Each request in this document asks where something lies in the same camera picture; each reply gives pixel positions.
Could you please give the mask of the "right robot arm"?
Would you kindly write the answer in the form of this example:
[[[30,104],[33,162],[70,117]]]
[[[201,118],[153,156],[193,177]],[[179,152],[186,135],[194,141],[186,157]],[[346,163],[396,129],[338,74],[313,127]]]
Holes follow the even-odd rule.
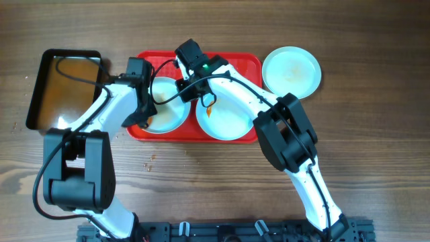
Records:
[[[221,56],[208,57],[192,39],[175,50],[175,61],[183,76],[177,81],[182,101],[223,95],[246,113],[265,158],[291,179],[308,222],[327,241],[339,239],[349,223],[321,175],[318,138],[299,99],[291,93],[280,97],[264,90]]]

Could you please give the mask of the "orange green sponge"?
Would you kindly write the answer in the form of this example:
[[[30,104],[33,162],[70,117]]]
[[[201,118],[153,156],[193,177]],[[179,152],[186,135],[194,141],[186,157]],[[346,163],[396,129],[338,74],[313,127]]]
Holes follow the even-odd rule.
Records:
[[[149,117],[147,120],[147,126],[150,126],[153,122],[153,117]]]

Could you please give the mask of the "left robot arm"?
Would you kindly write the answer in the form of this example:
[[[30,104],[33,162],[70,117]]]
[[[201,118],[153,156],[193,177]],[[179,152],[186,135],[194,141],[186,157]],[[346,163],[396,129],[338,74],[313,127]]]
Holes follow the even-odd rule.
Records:
[[[69,212],[66,219],[86,218],[106,241],[147,241],[137,215],[115,197],[116,175],[111,138],[121,127],[148,127],[157,111],[149,94],[153,66],[131,57],[125,73],[100,84],[102,92],[90,108],[67,128],[51,128],[44,137],[43,166],[33,187],[37,212],[38,188],[43,198]]]

